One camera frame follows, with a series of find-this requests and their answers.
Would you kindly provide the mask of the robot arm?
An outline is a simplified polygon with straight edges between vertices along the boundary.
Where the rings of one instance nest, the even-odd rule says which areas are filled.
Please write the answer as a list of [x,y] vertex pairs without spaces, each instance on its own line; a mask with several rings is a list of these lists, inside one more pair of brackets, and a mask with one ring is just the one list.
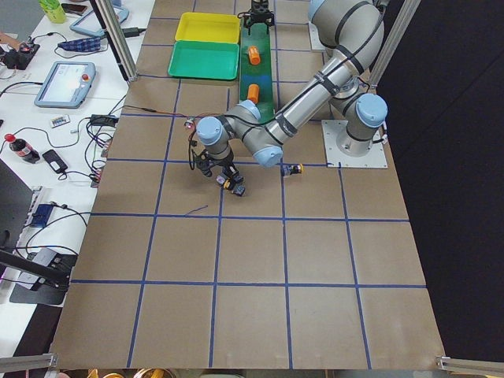
[[251,34],[251,28],[255,24],[264,24],[266,33],[269,33],[269,28],[275,25],[275,15],[269,9],[268,0],[251,0],[250,8],[241,12],[238,17],[243,19],[243,27],[248,35]]
[[295,98],[271,120],[261,121],[251,100],[228,112],[204,117],[195,134],[203,145],[201,153],[189,149],[192,169],[205,176],[220,166],[225,177],[240,181],[230,140],[238,139],[255,161],[272,167],[283,157],[283,145],[326,103],[346,118],[346,128],[337,137],[337,147],[351,157],[364,156],[387,116],[387,103],[366,93],[358,77],[373,63],[384,38],[386,1],[312,1],[309,21],[318,31],[321,44],[331,57]]

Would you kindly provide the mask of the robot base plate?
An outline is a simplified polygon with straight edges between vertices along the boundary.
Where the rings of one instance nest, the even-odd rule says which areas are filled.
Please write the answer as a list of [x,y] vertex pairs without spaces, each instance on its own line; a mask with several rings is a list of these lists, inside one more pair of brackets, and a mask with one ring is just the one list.
[[388,167],[384,144],[377,129],[372,139],[360,142],[347,134],[346,120],[322,120],[321,125],[326,165],[329,168],[386,169]]

